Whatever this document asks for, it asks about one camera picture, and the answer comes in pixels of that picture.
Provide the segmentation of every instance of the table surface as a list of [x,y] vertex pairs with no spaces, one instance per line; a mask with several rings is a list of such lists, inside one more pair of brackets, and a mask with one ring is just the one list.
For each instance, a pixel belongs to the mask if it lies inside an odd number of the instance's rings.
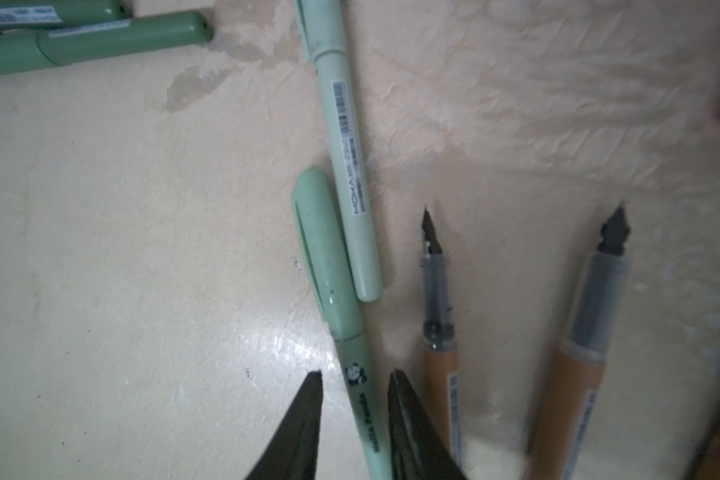
[[[329,172],[287,0],[207,46],[0,77],[0,479],[241,478],[309,370],[318,478],[368,477],[288,205]],[[470,478],[519,478],[586,252],[632,271],[575,478],[680,478],[720,404],[720,0],[353,0],[384,276],[420,387],[423,206],[451,255]],[[385,389],[385,382],[379,386]]]

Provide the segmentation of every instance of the worn surface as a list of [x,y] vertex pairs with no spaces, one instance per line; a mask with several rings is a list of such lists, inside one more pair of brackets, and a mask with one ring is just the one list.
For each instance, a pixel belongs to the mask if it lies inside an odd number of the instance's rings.
[[[135,2],[182,8],[212,8],[211,45],[0,78],[0,480],[240,478],[313,369],[318,477],[367,477],[288,206],[328,165],[290,2]],[[576,478],[679,478],[720,401],[720,0],[354,0],[347,24],[377,369],[421,379],[426,203],[465,470],[518,478],[624,198],[634,267]]]

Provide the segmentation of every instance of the white label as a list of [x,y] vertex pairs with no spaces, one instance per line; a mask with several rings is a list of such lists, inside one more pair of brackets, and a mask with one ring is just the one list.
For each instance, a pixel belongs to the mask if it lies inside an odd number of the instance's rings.
[[61,23],[61,18],[51,5],[0,8],[0,25],[32,23]]
[[458,419],[458,372],[448,374],[448,442],[451,458],[461,467],[461,427]]
[[570,480],[571,475],[574,474],[576,459],[579,456],[581,444],[584,443],[584,434],[586,433],[586,427],[590,424],[590,417],[592,417],[592,409],[595,407],[595,400],[597,400],[597,390],[587,390],[584,394],[584,404],[581,406],[579,421],[574,426],[576,428],[574,430],[574,438],[571,441],[568,457],[565,459],[565,466],[563,467],[563,475],[560,476],[560,480]]
[[349,188],[349,201],[352,202],[352,215],[365,215],[368,212],[367,201],[363,193],[365,178],[362,176],[360,159],[358,159],[357,155],[357,140],[352,125],[353,112],[347,82],[334,80],[332,86],[333,100],[336,104],[338,131],[342,139],[342,156],[344,157],[344,170],[347,176],[347,187]]
[[48,32],[48,38],[69,37],[70,35],[80,35],[83,33],[106,32],[107,30],[117,30],[130,26],[130,18],[125,20],[115,20],[114,22],[95,23],[92,25],[83,25],[81,27],[59,28]]

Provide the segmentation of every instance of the mint green pen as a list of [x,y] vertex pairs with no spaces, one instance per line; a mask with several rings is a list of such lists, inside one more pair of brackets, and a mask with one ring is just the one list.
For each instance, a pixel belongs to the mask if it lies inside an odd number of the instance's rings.
[[317,69],[322,115],[331,148],[355,292],[363,302],[373,302],[382,296],[382,271],[378,264],[371,197],[349,80],[342,6],[339,0],[293,0],[293,11],[304,54]]
[[360,305],[328,180],[320,169],[308,168],[298,176],[291,206],[312,293],[336,343],[368,472],[373,480],[391,480],[388,432],[376,396]]

